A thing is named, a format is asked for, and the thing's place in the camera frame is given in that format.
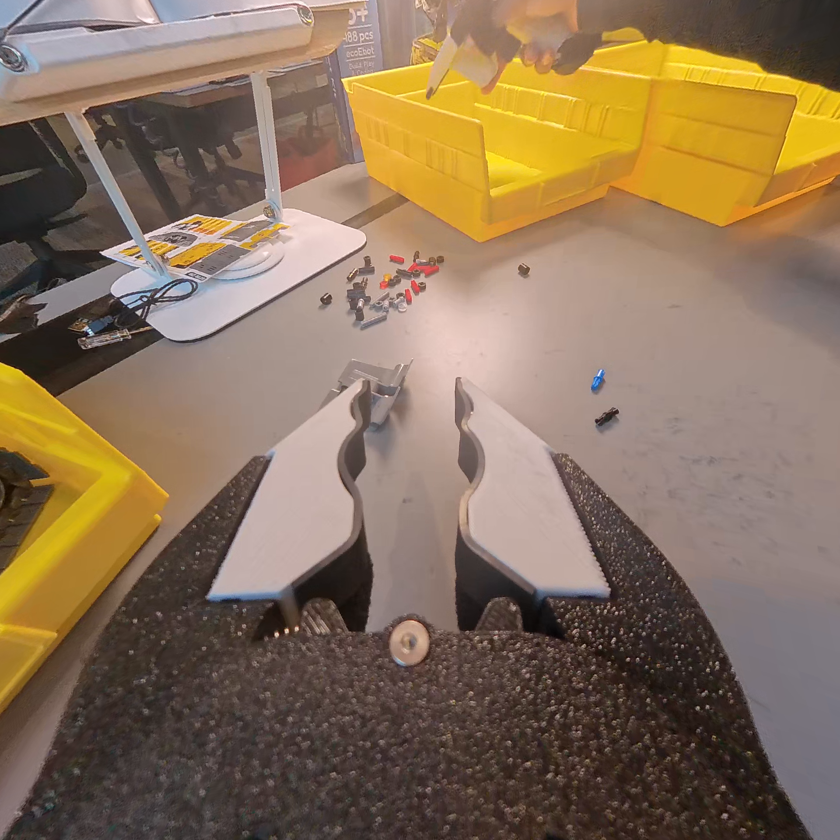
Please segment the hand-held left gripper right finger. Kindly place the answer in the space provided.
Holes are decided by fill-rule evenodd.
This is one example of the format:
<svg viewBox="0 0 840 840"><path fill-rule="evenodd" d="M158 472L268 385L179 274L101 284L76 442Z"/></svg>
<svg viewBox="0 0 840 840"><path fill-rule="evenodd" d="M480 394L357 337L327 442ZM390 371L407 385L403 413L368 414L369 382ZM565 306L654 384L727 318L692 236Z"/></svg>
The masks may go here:
<svg viewBox="0 0 840 840"><path fill-rule="evenodd" d="M474 382L455 382L458 466L458 628L478 628L507 599L537 628L549 601L608 603L607 573L563 476L560 455Z"/></svg>

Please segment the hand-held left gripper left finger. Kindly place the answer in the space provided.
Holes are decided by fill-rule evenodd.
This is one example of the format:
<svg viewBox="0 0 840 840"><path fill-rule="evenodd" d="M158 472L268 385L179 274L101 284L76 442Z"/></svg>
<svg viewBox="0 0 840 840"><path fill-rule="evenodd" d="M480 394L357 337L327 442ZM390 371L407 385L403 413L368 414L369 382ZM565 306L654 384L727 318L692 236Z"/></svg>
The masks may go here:
<svg viewBox="0 0 840 840"><path fill-rule="evenodd" d="M348 630L366 629L372 561L357 479L371 404L371 383L358 380L266 454L210 603L267 604L262 627L276 615L282 634L303 627L307 604L330 602Z"/></svg>

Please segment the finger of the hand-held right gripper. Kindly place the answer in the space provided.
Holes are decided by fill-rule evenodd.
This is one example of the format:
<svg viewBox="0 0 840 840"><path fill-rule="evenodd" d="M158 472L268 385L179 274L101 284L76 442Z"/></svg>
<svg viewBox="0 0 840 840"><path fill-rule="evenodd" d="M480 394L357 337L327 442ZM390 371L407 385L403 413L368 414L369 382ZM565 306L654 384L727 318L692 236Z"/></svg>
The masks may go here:
<svg viewBox="0 0 840 840"><path fill-rule="evenodd" d="M452 35L447 35L440 46L426 85L425 99L430 100L452 69L459 52L459 44Z"/></svg>
<svg viewBox="0 0 840 840"><path fill-rule="evenodd" d="M455 52L455 71L480 91L487 93L497 83L501 68L500 58L498 49L487 54L477 45L458 45Z"/></svg>

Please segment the silver toy scoop part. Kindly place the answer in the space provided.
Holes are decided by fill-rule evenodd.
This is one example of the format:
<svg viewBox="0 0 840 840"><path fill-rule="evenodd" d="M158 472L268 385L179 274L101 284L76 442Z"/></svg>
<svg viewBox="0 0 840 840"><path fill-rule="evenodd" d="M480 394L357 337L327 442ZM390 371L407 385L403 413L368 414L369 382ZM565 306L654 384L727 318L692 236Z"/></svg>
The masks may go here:
<svg viewBox="0 0 840 840"><path fill-rule="evenodd" d="M379 428L385 424L397 397L401 393L405 379L414 360L400 363L391 369L368 364L353 359L343 369L336 386L325 396L320 407L325 407L332 399L359 380L371 384L371 420L370 427Z"/></svg>

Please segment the pile of small toy parts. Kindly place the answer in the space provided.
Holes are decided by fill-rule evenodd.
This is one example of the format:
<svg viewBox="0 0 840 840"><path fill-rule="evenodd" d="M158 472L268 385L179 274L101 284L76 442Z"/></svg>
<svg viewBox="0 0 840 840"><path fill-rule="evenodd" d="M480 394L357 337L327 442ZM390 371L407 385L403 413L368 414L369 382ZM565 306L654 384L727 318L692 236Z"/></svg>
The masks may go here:
<svg viewBox="0 0 840 840"><path fill-rule="evenodd" d="M397 253L374 262L371 255L364 255L346 272L343 290L323 292L318 307L324 310L343 303L359 329L375 326L394 313L410 311L446 262L444 254L426 255L418 249L410 259Z"/></svg>

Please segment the yellow plastic bin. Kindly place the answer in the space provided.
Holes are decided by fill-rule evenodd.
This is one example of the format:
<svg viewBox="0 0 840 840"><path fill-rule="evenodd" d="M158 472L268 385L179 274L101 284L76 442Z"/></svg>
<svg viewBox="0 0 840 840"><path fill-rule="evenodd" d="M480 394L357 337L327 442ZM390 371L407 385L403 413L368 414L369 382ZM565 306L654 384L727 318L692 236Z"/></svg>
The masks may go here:
<svg viewBox="0 0 840 840"><path fill-rule="evenodd" d="M605 47L592 63L652 80L642 146L618 190L724 227L839 174L837 91L657 41Z"/></svg>
<svg viewBox="0 0 840 840"><path fill-rule="evenodd" d="M476 242L598 200L632 173L652 81L515 60L489 94L456 72L425 99L430 64L369 76L371 177Z"/></svg>
<svg viewBox="0 0 840 840"><path fill-rule="evenodd" d="M1 710L161 523L168 496L47 390L1 365L1 448L54 490L1 572Z"/></svg>

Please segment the grey desk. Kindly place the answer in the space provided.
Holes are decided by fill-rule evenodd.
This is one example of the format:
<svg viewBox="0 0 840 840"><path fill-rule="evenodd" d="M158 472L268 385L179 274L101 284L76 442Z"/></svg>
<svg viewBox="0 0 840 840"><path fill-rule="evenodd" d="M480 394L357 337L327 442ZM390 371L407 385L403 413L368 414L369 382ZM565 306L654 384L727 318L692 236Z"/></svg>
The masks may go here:
<svg viewBox="0 0 840 840"><path fill-rule="evenodd" d="M2 831L125 593L356 358L414 360L360 477L372 629L405 613L456 626L464 376L571 455L677 568L795 808L814 838L838 838L838 182L729 227L611 191L483 245L362 164L289 190L286 205L358 225L376 263L415 249L447 262L387 323L360 331L343 303L319 309L355 257L209 339L159 340L59 396L169 500L2 715Z"/></svg>

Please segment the person's right hand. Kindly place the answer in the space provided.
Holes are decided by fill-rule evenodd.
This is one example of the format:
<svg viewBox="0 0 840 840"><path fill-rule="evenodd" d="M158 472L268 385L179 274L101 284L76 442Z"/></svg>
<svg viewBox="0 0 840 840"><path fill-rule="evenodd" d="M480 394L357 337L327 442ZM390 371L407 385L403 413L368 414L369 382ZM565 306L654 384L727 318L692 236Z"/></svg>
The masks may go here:
<svg viewBox="0 0 840 840"><path fill-rule="evenodd" d="M551 71L563 40L579 31L576 1L509 2L498 22L522 44L521 62L540 74Z"/></svg>

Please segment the blue toy box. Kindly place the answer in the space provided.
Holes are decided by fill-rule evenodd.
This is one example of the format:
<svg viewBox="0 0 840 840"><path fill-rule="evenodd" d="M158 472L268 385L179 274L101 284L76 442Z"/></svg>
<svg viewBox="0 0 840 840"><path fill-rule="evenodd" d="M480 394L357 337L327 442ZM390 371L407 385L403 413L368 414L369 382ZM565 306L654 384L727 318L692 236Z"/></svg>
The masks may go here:
<svg viewBox="0 0 840 840"><path fill-rule="evenodd" d="M351 163L364 160L369 147L371 115L374 101L369 76L384 69L379 3L363 1L350 9L350 20L343 41L338 47L346 120L342 122Z"/></svg>

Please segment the open instruction booklet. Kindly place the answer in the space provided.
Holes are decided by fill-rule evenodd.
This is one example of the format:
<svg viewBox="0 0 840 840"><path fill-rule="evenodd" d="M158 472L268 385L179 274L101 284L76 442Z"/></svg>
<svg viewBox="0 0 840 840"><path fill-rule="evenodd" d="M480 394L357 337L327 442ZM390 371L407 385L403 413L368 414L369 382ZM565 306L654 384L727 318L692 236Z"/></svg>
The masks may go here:
<svg viewBox="0 0 840 840"><path fill-rule="evenodd" d="M281 1L2 1L1 37L69 28L130 28L262 12Z"/></svg>

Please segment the black office chair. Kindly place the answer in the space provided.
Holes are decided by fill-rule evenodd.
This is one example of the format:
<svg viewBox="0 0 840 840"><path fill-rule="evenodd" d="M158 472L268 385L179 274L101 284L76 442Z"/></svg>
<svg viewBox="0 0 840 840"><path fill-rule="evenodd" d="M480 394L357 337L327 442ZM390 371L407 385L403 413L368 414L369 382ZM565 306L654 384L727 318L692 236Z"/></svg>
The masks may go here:
<svg viewBox="0 0 840 840"><path fill-rule="evenodd" d="M67 213L87 193L88 184L47 119L1 128L1 244L26 245L35 261L20 272L6 294L36 286L45 291L58 280L74 280L102 260L96 249L55 249L51 230L83 218Z"/></svg>
<svg viewBox="0 0 840 840"><path fill-rule="evenodd" d="M228 159L241 159L242 151L226 119L215 112L194 111L186 118L186 126L183 162L194 186L203 189L205 195L213 194L219 185L234 194L240 193L239 183L254 187L265 185L263 175L228 162Z"/></svg>

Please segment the white folding stand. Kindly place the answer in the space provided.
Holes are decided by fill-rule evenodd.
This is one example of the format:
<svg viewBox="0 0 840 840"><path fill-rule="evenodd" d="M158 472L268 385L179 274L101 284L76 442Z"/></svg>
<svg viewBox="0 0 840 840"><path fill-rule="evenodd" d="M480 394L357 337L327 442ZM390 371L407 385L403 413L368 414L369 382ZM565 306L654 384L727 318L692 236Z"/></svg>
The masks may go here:
<svg viewBox="0 0 840 840"><path fill-rule="evenodd" d="M284 209L268 76L333 53L359 2L289 2L262 12L130 28L69 28L2 38L2 125L62 112L138 246L138 267L111 292L134 301L142 289L173 281L147 249L145 234L95 141L85 112L93 107L246 75L255 102L266 197L261 215L287 224L283 259L243 280L197 283L185 300L153 305L145 319L168 340L188 343L225 329L266 303L360 251L363 233Z"/></svg>

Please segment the yellow grey sticker sheet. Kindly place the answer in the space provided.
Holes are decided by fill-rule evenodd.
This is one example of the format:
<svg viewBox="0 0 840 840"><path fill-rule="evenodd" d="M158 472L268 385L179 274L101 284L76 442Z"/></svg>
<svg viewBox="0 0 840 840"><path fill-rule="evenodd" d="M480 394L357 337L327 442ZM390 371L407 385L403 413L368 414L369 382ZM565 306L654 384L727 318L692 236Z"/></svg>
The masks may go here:
<svg viewBox="0 0 840 840"><path fill-rule="evenodd" d="M239 222L192 215L148 233L145 241L163 277L243 280L280 263L288 228L264 217Z"/></svg>

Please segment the dark office table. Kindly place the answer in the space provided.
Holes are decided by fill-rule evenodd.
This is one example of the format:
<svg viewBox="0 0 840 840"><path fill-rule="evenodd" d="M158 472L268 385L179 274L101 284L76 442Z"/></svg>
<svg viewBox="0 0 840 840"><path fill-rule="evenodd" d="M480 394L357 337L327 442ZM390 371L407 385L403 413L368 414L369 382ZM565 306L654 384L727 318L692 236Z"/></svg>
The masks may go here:
<svg viewBox="0 0 840 840"><path fill-rule="evenodd" d="M337 142L321 117L334 116L332 90L322 62L312 61L268 76L280 185L290 189L338 163ZM264 176L259 152L256 105L247 76L212 80L181 90L119 101L89 111L99 149L108 143L126 149L142 174L164 218L175 221L190 209L226 214L255 201L264 186L239 183L239 194L219 185L211 195L195 187L186 171L186 118L194 111L215 112L226 119L242 152L231 165Z"/></svg>

